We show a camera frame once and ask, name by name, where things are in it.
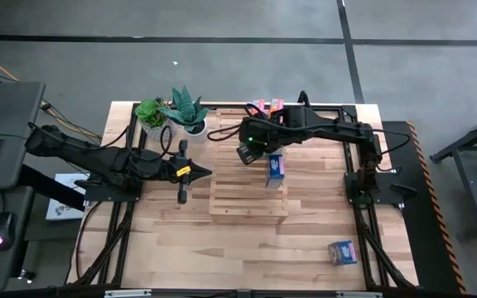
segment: potted plant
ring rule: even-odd
[[[169,136],[169,133],[165,132],[163,134],[163,141],[168,141],[169,137],[174,137],[176,133],[176,125],[166,117],[162,110],[170,111],[170,104],[156,97],[155,99],[143,100],[135,111],[142,129],[145,130],[147,136],[153,141],[160,141],[161,131],[167,125],[171,127],[171,135]]]
[[[208,108],[200,106],[200,99],[201,96],[193,103],[185,86],[183,86],[181,93],[172,88],[172,100],[176,110],[165,107],[158,109],[172,122],[183,126],[189,140],[198,143],[204,142],[207,138],[205,115],[209,112]]]

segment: gray floor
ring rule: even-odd
[[[477,40],[476,0],[344,3],[353,38]],[[0,0],[1,32],[343,36],[335,0]],[[365,103],[377,103],[384,120],[413,121],[426,155],[477,123],[477,47],[356,46],[354,53]],[[339,45],[0,41],[0,64],[21,80],[45,81],[46,99],[96,132],[102,132],[111,101],[167,95],[183,84],[212,101],[292,101],[305,89],[313,102],[354,103],[345,47]],[[52,120],[42,114],[40,123]],[[47,175],[72,171],[55,159],[27,162]],[[474,227],[455,165],[430,167],[450,233]],[[477,294],[477,242],[455,243],[455,252],[467,290]]]

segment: wooden table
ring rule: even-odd
[[[112,103],[103,143],[112,141],[128,125],[132,105],[133,102]],[[382,128],[377,105],[357,104],[356,108],[360,122]],[[211,111],[207,116],[209,130],[239,122],[240,113],[231,109]],[[336,117],[333,113],[320,114]],[[378,135],[385,151],[385,138],[382,133]],[[172,148],[177,148],[182,136],[179,129]],[[123,287],[363,290],[361,264],[334,267],[330,265],[327,252],[330,243],[352,240],[359,259],[354,214],[345,197],[343,174],[346,167],[342,144],[311,139],[302,145],[285,148],[283,187],[287,192],[289,215],[282,224],[215,223],[210,216],[211,195],[226,192],[228,196],[231,194],[231,199],[240,196],[250,199],[248,195],[262,187],[263,171],[257,171],[252,177],[249,171],[258,169],[241,166],[235,161],[230,161],[229,166],[217,162],[219,153],[216,152],[224,148],[231,155],[233,153],[228,149],[236,147],[237,143],[235,138],[226,142],[189,144],[188,157],[214,174],[189,186],[185,205],[176,203],[177,185],[145,183],[132,222]],[[118,141],[118,146],[123,144],[124,138]],[[152,141],[147,141],[146,148],[160,151],[159,144]],[[389,156],[383,157],[381,166],[390,167]],[[248,183],[238,183],[227,190],[215,187],[221,177],[233,174],[233,171],[246,173],[242,176]],[[80,247],[82,270],[93,262],[104,246],[111,208],[111,204],[102,204],[84,231]],[[388,205],[378,205],[376,209],[384,250],[402,274],[417,284],[402,215]],[[378,282],[376,257],[369,245],[368,248],[373,277]],[[113,252],[108,280],[113,275],[116,257],[117,252]],[[72,268],[68,282],[75,280],[75,266]]]

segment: succulent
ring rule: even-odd
[[[169,104],[161,98],[143,100],[136,108],[136,115],[150,127],[160,127],[165,123],[166,116],[161,110],[169,110]]]
[[[181,93],[172,88],[172,99],[176,110],[168,108],[159,108],[158,110],[172,122],[182,125],[187,132],[192,132],[198,124],[202,123],[205,115],[209,112],[208,108],[200,106],[201,96],[194,103],[192,102],[185,86],[183,86]]]

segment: computer mouse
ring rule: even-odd
[[[14,244],[15,237],[14,214],[0,213],[0,252],[6,251]]]

